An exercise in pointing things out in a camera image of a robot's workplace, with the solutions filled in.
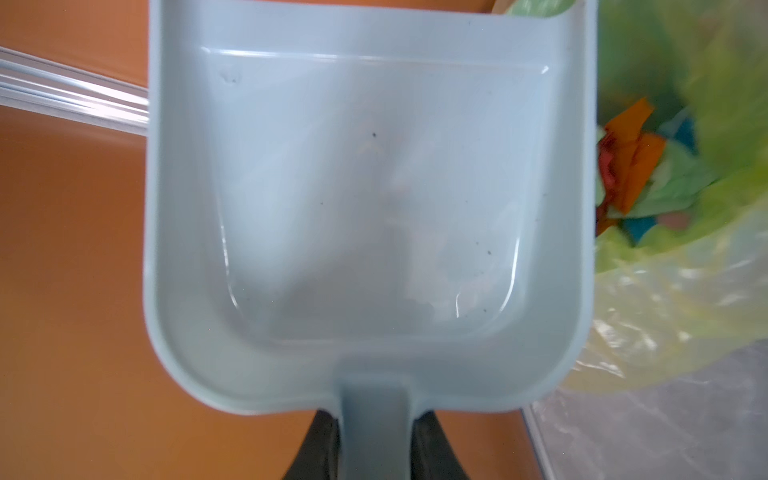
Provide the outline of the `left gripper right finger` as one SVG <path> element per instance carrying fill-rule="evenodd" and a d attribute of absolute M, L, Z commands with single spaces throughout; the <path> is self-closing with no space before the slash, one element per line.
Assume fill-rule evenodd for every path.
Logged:
<path fill-rule="evenodd" d="M 411 440 L 413 480 L 468 480 L 434 411 L 413 423 Z"/>

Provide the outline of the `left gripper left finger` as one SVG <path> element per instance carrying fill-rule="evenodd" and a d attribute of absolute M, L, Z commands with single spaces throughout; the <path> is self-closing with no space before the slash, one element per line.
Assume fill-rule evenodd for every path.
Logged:
<path fill-rule="evenodd" d="M 340 436 L 338 421 L 318 410 L 284 480 L 336 480 Z"/>

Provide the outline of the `grey-blue dustpan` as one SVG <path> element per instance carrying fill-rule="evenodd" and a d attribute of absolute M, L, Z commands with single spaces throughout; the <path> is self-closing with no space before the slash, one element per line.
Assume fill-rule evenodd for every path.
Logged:
<path fill-rule="evenodd" d="M 592 321 L 597 17 L 152 2 L 168 374 L 229 413 L 326 412 L 344 479 L 413 478 L 429 411 L 554 390 Z"/>

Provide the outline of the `yellow plastic bin liner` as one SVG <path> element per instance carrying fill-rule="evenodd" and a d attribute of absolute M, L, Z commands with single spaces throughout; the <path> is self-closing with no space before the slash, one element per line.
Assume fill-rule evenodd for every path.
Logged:
<path fill-rule="evenodd" d="M 662 383 L 767 335 L 767 5 L 603 1 L 598 119 L 638 99 L 649 127 L 688 117 L 717 180 L 691 225 L 597 238 L 594 320 L 564 380 L 606 393 Z"/>

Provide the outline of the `red paper scrap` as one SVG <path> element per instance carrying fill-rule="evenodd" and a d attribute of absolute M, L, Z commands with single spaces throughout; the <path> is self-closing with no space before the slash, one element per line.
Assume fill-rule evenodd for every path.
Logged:
<path fill-rule="evenodd" d="M 598 142 L 597 166 L 599 173 L 599 186 L 602 187 L 602 200 L 596 207 L 596 236 L 599 237 L 605 230 L 616 224 L 616 221 L 608 217 L 608 211 L 616 195 L 617 180 L 611 170 L 611 164 L 615 158 L 615 138 L 606 133 Z"/>

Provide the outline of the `orange paper scrap centre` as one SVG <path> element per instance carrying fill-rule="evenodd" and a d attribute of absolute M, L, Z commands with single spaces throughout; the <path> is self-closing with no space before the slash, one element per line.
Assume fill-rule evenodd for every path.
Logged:
<path fill-rule="evenodd" d="M 611 207 L 621 215 L 628 215 L 638 201 L 666 147 L 665 138 L 643 130 L 653 112 L 654 107 L 641 98 L 603 127 L 615 138 L 611 170 L 617 184 Z"/>

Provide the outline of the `light green paper scrap far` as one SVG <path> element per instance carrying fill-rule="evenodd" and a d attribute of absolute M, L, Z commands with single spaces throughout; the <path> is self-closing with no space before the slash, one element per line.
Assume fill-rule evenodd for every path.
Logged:
<path fill-rule="evenodd" d="M 608 207 L 607 216 L 612 219 L 655 217 L 665 213 L 686 210 L 698 199 L 700 192 L 718 179 L 717 173 L 691 149 L 676 140 L 667 140 L 664 149 L 655 152 L 641 147 L 642 157 L 651 155 L 657 163 L 653 169 L 649 163 L 640 165 L 626 180 L 621 196 Z"/>

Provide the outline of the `blue paper scrap right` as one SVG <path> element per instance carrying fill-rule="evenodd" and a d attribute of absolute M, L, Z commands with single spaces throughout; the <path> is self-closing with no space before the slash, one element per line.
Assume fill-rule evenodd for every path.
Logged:
<path fill-rule="evenodd" d="M 697 155 L 699 153 L 695 134 L 695 124 L 690 116 L 684 117 L 680 121 L 677 130 L 673 135 L 673 139 L 685 146 L 692 155 Z"/>

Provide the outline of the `left aluminium corner post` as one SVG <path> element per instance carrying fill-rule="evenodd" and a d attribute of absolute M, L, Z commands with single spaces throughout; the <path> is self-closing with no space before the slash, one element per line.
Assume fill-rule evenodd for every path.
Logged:
<path fill-rule="evenodd" d="M 32 113 L 145 136 L 144 87 L 3 47 L 1 104 Z"/>

